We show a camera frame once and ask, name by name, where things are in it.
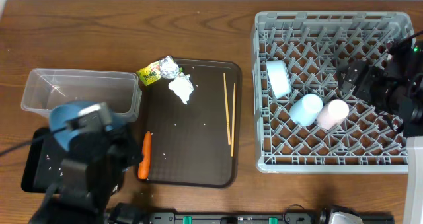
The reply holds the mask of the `light blue bowl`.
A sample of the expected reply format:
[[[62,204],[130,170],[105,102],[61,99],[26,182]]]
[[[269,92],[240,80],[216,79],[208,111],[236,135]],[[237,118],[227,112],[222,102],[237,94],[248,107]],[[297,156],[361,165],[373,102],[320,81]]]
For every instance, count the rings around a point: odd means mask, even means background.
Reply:
[[[291,92],[288,69],[283,61],[267,61],[266,68],[273,93],[277,99]]]

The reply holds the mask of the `dark blue plate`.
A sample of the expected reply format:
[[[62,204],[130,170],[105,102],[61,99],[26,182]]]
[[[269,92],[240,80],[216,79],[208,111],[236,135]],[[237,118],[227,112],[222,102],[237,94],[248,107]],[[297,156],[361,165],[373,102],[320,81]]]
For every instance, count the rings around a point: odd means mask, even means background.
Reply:
[[[100,107],[100,103],[89,101],[72,101],[55,107],[49,116],[50,129],[56,131],[61,128],[67,127],[67,122],[79,117],[81,110],[91,106]],[[126,121],[114,113],[108,106],[106,106],[111,114],[112,123],[106,128],[106,131],[120,128],[126,125]],[[74,137],[80,134],[78,131],[64,130],[54,134],[57,143],[65,150],[70,150],[70,142]]]

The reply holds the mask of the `pink plastic cup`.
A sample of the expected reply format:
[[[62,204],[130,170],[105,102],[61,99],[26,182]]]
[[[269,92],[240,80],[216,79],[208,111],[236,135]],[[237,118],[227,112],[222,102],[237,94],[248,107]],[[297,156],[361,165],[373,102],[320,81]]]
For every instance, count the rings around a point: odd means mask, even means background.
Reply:
[[[329,130],[336,124],[340,125],[348,114],[349,107],[346,102],[340,99],[332,100],[320,111],[317,123],[320,127]]]

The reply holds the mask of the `light blue plastic cup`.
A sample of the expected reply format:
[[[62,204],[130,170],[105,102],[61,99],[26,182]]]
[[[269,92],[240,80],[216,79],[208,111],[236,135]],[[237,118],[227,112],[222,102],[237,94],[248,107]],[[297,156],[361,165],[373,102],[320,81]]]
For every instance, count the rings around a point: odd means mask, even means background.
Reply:
[[[291,120],[300,126],[310,126],[323,109],[322,99],[315,94],[306,94],[289,110]]]

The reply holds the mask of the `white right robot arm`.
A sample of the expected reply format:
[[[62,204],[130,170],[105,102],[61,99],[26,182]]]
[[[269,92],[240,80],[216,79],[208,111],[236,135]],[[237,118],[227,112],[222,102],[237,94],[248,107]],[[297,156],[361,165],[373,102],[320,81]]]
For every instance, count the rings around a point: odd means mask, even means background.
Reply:
[[[386,68],[356,60],[336,70],[344,93],[402,120],[395,130],[406,139],[408,184],[404,223],[422,223],[422,41],[403,40],[388,50]]]

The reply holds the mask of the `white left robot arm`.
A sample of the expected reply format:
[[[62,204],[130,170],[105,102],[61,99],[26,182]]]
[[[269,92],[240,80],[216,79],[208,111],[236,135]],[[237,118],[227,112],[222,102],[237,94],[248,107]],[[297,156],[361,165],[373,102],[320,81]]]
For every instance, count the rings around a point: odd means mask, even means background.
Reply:
[[[31,223],[146,223],[135,206],[107,212],[128,168],[143,160],[130,126],[105,103],[68,102],[49,117],[51,135],[66,151],[62,177],[53,182]]]

